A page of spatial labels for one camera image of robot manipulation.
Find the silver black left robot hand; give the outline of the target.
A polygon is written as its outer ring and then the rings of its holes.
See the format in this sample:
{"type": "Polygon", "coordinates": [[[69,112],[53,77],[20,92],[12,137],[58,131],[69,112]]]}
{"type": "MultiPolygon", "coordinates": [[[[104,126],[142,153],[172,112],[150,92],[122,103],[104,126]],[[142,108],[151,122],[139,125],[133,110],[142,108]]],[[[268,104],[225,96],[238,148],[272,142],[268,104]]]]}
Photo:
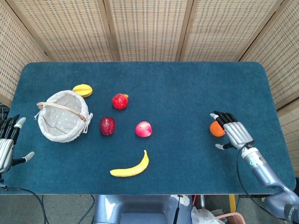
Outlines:
{"type": "Polygon", "coordinates": [[[7,120],[0,120],[0,175],[6,173],[11,166],[28,162],[33,158],[35,152],[14,159],[14,148],[26,117],[19,118],[19,114],[7,120]]]}

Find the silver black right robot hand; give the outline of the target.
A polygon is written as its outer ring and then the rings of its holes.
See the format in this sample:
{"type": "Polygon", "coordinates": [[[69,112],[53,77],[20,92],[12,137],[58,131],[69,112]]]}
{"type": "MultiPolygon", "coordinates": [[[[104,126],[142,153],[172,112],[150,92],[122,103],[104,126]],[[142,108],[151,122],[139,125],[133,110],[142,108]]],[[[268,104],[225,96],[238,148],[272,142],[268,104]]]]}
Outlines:
{"type": "Polygon", "coordinates": [[[250,147],[254,144],[254,140],[245,128],[231,113],[214,111],[210,116],[218,122],[229,139],[229,143],[221,145],[215,144],[220,150],[235,148],[240,150],[244,147],[250,147]]]}

